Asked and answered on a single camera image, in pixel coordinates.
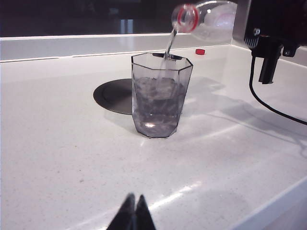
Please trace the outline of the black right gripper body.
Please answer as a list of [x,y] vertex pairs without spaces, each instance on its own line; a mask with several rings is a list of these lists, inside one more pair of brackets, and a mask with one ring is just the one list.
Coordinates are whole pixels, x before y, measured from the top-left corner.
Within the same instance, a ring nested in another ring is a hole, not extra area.
[[258,42],[251,48],[255,57],[284,48],[283,56],[294,57],[307,45],[307,2],[305,0],[253,0],[250,4],[246,39]]

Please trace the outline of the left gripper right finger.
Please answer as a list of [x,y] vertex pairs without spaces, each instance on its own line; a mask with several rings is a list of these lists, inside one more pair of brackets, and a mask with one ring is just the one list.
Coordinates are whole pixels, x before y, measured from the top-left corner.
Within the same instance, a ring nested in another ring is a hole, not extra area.
[[141,195],[135,210],[137,230],[156,230],[144,195]]

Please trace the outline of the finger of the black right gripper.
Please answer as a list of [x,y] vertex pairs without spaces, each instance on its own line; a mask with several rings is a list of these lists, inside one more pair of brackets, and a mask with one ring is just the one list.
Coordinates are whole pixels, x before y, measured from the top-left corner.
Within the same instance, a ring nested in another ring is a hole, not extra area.
[[257,45],[252,49],[252,56],[263,58],[259,82],[262,84],[272,84],[277,65],[281,56],[283,45],[269,37],[259,37]]

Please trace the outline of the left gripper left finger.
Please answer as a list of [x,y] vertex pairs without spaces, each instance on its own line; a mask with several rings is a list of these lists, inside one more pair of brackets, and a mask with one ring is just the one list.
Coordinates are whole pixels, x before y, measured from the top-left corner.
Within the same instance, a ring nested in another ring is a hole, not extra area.
[[118,212],[110,222],[107,230],[134,230],[135,229],[135,195],[129,193]]

